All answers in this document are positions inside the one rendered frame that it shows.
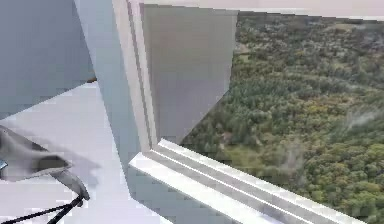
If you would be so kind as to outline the white framed window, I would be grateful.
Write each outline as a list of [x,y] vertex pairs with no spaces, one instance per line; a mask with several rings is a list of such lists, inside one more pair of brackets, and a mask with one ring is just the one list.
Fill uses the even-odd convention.
[[203,224],[384,224],[384,3],[376,16],[114,0],[153,185]]

